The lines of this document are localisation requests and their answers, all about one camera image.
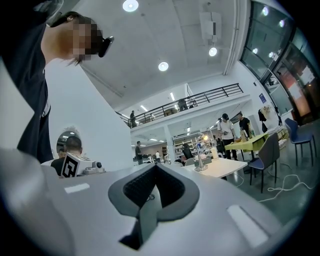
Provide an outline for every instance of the gray floor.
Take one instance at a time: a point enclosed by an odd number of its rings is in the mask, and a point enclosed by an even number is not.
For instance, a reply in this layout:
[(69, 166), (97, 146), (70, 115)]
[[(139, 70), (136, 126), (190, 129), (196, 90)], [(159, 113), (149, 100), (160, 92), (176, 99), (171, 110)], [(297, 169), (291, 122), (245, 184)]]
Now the gray floor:
[[(295, 146), (288, 141), (284, 149), (280, 151), (280, 160), (278, 161), (276, 188), (281, 188), (283, 186), (284, 177), (286, 175), (295, 174), (298, 175), (301, 182), (306, 183), (309, 187), (314, 187), (319, 180), (319, 161), (320, 161), (320, 120), (304, 125), (300, 128), (301, 132), (312, 132), (315, 137), (316, 148), (318, 149), (318, 157), (315, 157), (314, 146), (312, 144), (313, 150), (313, 167), (311, 164), (311, 154), (309, 144), (304, 144), (303, 157), (301, 157), (300, 146), (297, 146), (298, 153), (298, 166), (296, 166), (296, 155)], [(241, 161), (242, 156), (238, 155), (238, 159)], [(244, 154), (245, 160), (251, 159), (251, 154)], [(290, 165), (292, 169), (288, 166), (279, 164), (285, 163)], [(249, 194), (251, 197), (255, 198), (257, 201), (273, 198), (278, 191), (268, 191), (268, 188), (275, 187), (275, 178), (268, 174), (268, 172), (274, 175), (274, 169), (269, 167), (264, 171), (264, 187), (263, 193), (261, 194), (261, 173), (257, 172), (256, 178), (252, 177), (252, 185), (250, 186), (250, 174), (244, 174), (243, 170), (237, 172), (237, 174), (244, 178), (242, 179), (236, 175), (229, 175), (227, 177), (228, 181), (238, 187), (242, 191)], [(285, 180), (285, 189), (292, 188), (298, 180), (294, 176), (290, 176)], [(154, 200), (149, 200), (145, 203), (140, 211), (141, 227), (142, 227), (142, 238), (146, 240), (152, 231), (156, 228), (156, 212), (161, 209), (160, 195), (158, 189), (155, 188), (152, 192), (155, 195)], [(312, 190), (307, 189), (304, 185), (299, 185), (292, 191), (283, 191), (274, 200), (269, 200), (266, 202), (261, 202), (267, 208), (269, 208), (277, 218), (286, 224), (293, 218), (303, 214), (303, 210), (312, 195)]]

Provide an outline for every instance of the balcony railing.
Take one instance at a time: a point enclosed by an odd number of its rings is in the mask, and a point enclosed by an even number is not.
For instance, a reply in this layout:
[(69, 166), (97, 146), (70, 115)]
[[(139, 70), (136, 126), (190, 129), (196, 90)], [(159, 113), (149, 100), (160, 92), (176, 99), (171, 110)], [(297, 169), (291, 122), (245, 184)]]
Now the balcony railing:
[(139, 114), (134, 120), (126, 118), (120, 113), (120, 118), (130, 127), (134, 128), (136, 126), (141, 126), (143, 124), (150, 123), (152, 121), (174, 115), (181, 111), (186, 111), (192, 108), (196, 108), (217, 100), (225, 99), (238, 94), (243, 94), (244, 92), (240, 88), (238, 83), (230, 84), (220, 88), (204, 91), (192, 96), (181, 98), (179, 100), (173, 101), (166, 105), (159, 106), (145, 113)]

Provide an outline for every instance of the blue chair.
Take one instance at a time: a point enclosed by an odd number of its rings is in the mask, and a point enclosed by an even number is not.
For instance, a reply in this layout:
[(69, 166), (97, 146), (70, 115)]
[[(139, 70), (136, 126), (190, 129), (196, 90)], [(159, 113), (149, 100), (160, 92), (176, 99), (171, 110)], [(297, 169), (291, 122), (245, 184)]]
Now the blue chair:
[(310, 152), (311, 152), (311, 164), (312, 164), (312, 166), (314, 166), (314, 156), (312, 153), (312, 146), (311, 146), (311, 140), (313, 139), (314, 153), (315, 153), (315, 157), (317, 157), (317, 148), (316, 148), (316, 142), (315, 142), (314, 135), (311, 132), (298, 134), (298, 124), (296, 121), (294, 121), (290, 118), (287, 118), (284, 122), (285, 122), (285, 126), (288, 129), (291, 143), (293, 143), (294, 147), (295, 147), (295, 165), (298, 166), (297, 144), (300, 144), (301, 157), (303, 157), (302, 144), (309, 143)]
[(261, 171), (261, 193), (264, 190), (264, 170), (275, 165), (274, 184), (277, 182), (277, 159), (280, 157), (280, 148), (278, 142), (278, 134), (270, 135), (264, 142), (258, 153), (259, 158), (249, 163), (250, 167), (250, 186), (252, 183), (252, 171), (256, 177), (256, 170)]

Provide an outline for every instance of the white pillar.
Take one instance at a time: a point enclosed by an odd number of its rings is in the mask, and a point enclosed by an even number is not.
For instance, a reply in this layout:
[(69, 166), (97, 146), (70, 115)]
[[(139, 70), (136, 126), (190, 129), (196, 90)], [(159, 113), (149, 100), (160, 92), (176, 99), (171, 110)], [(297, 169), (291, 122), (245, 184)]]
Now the white pillar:
[(164, 126), (164, 133), (165, 133), (166, 144), (168, 146), (168, 151), (169, 151), (171, 163), (173, 163), (177, 159), (177, 157), (176, 157), (174, 141), (173, 141), (173, 138), (171, 136), (171, 133), (170, 133), (168, 125)]

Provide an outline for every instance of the ceiling light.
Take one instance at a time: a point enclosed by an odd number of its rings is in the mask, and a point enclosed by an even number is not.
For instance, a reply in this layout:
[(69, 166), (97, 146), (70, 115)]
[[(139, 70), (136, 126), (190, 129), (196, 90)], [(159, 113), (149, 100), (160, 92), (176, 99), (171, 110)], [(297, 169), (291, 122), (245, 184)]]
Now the ceiling light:
[(285, 26), (285, 21), (282, 19), (279, 21), (279, 26), (283, 28)]
[(265, 7), (262, 9), (262, 13), (263, 13), (264, 16), (267, 16), (268, 13), (269, 13), (268, 7), (265, 6)]
[(210, 50), (209, 50), (209, 55), (210, 56), (215, 56), (217, 54), (217, 48), (215, 47), (212, 47)]
[(161, 62), (159, 64), (158, 68), (160, 71), (166, 71), (169, 68), (169, 65), (166, 62)]
[(148, 110), (144, 106), (140, 106), (145, 112), (148, 112)]
[(170, 92), (170, 96), (171, 96), (171, 99), (172, 99), (173, 101), (175, 101), (175, 96), (174, 96), (174, 93), (173, 93), (173, 92)]
[(134, 12), (136, 9), (138, 9), (139, 3), (136, 0), (126, 0), (124, 1), (122, 8), (126, 12)]

